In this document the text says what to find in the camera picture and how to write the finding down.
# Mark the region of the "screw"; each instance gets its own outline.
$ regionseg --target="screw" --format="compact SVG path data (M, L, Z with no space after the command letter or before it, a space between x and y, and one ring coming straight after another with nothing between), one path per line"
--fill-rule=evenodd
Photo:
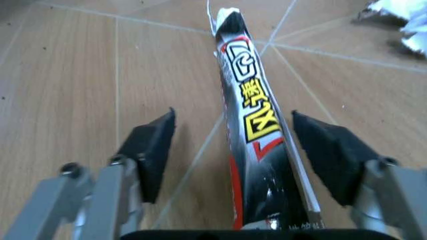
M80 176L82 167L77 162L70 162L63 165L60 169L60 174L72 179L76 179Z
M117 155L114 155L112 158L111 158L111 160L110 160L110 162L109 162L109 165L110 166L115 166L115 165L125 165L126 164L126 156L125 155L122 155L122 154L117 154Z
M380 157L379 159L379 169L384 170L387 166L399 166L399 162L389 156Z

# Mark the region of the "floor tile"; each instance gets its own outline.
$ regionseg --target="floor tile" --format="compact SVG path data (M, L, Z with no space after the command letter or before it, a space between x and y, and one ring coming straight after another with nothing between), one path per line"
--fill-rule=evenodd
M233 193L230 147L222 122L191 173L182 192L172 203L160 229L230 230L233 226Z
M286 118L289 128L293 128L292 110L309 115L313 118L332 123L319 104L304 88L295 74L286 66L282 57L271 47L267 48L262 56L262 64L268 82L277 99L277 103ZM305 170L310 179L313 190L321 208L321 216L328 228L353 228L347 209L341 207L331 196L321 180L313 172L307 156L299 146L298 138L292 131L297 144Z
M0 67L0 233L40 180L115 152L114 35L111 18L32 7Z
M152 5L154 0L39 0L47 4L58 4L105 14L128 14L135 9Z
M30 5L24 0L0 1L0 63Z
M402 165L426 165L427 74L279 49L335 120Z
M286 12L291 0L212 0L216 18L220 8L239 8L249 31L257 40L268 40ZM129 15L155 22L210 31L205 0L169 0Z
M427 70L424 59L400 45L396 20L358 21L355 13L363 8L363 1L298 0L275 43Z
M176 110L176 130L151 227L223 108L215 41L208 35L121 20L118 31L120 136Z
M354 15L364 8L365 1L296 0L291 12L279 29L276 39L315 25Z

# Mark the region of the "snack wrapper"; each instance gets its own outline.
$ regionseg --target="snack wrapper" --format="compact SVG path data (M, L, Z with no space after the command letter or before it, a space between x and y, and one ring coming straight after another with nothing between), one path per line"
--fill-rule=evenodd
M280 111L272 102L260 56L237 8L222 8L215 53L232 157L235 229L311 229L285 146Z

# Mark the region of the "wood grain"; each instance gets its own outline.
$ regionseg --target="wood grain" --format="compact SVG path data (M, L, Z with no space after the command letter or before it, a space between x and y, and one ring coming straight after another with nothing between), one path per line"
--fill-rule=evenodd
M0 236L38 182L115 152L113 19L34 5L0 67Z
M0 1L0 64L29 7L30 4L25 0Z
M160 229L230 230L234 221L233 192L225 121L172 203Z
M356 20L356 13L364 9L364 4L365 1L298 0L275 43L427 71L425 59L402 47L402 23L385 16Z
M269 40L286 12L291 0L213 0L210 1L213 17L220 8L239 8L249 31L256 40ZM205 0L170 0L147 7L129 15L133 18L210 31Z
M176 130L160 196L146 206L150 228L221 114L220 73L212 37L119 22L120 139L173 107Z
M427 74L279 51L338 124L404 166L427 164Z

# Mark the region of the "crumpled wrapper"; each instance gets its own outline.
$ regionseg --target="crumpled wrapper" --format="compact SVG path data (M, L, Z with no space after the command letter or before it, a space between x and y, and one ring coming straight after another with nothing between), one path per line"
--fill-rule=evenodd
M407 21L400 29L404 33L402 44L427 57L427 0L377 0L368 3L358 18L366 19L377 14Z

